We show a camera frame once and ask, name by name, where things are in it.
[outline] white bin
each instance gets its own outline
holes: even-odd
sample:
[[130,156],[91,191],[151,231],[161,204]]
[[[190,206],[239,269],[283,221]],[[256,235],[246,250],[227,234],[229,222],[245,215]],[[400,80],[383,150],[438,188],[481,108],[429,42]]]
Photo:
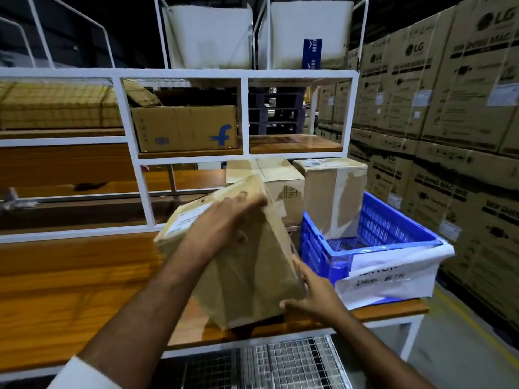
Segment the white bin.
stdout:
[[[270,69],[301,69],[305,39],[322,39],[321,69],[342,68],[353,1],[289,1],[270,5]],[[267,13],[258,33],[258,65],[267,69]]]
[[247,8],[162,9],[171,68],[250,69],[253,15]]

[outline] person's right arm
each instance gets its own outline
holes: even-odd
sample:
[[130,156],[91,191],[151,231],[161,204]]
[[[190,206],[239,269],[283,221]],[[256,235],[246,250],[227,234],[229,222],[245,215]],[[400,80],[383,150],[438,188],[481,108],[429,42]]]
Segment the person's right arm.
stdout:
[[318,276],[298,259],[294,259],[294,264],[308,285],[308,295],[303,300],[283,300],[282,308],[303,310],[333,327],[351,345],[374,388],[434,388],[347,310],[328,279]]

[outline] wire mesh shelf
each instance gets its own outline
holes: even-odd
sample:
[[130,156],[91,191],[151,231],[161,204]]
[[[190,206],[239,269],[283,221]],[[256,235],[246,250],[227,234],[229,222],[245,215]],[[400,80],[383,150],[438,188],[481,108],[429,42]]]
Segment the wire mesh shelf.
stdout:
[[151,389],[350,389],[329,336],[164,360]]

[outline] black plastic pallet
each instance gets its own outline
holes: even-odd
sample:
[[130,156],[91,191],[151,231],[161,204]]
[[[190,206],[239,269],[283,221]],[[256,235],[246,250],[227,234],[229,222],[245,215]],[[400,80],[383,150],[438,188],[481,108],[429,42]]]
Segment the black plastic pallet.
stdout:
[[467,288],[454,280],[442,269],[438,270],[436,281],[468,306],[474,313],[487,322],[505,343],[519,350],[519,331],[515,330],[507,320],[503,319],[485,303],[472,294]]

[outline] human arm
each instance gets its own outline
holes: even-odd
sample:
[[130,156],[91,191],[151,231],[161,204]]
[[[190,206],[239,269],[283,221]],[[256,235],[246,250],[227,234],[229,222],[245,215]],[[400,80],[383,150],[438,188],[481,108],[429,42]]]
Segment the human arm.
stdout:
[[308,295],[299,301],[283,300],[280,302],[282,308],[306,311],[317,321],[333,327],[350,344],[374,388],[434,387],[347,310],[328,279],[313,273],[298,259],[294,259],[294,264],[308,285]]
[[191,292],[212,257],[239,238],[237,226],[264,196],[213,203],[191,226],[178,249],[78,357],[123,389],[145,388]]

